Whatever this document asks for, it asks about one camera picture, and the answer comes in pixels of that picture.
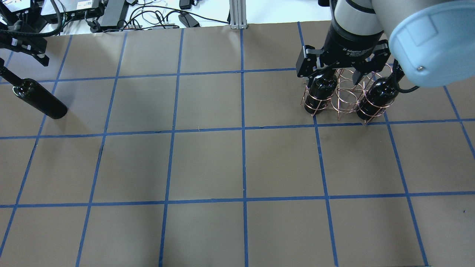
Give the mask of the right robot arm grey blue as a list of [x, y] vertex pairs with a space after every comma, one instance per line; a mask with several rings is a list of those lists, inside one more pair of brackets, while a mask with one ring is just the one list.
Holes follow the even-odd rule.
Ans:
[[305, 45], [297, 76], [355, 68], [355, 83], [379, 72], [390, 56], [420, 87], [446, 86], [474, 76], [473, 0], [321, 0], [331, 25], [321, 49]]

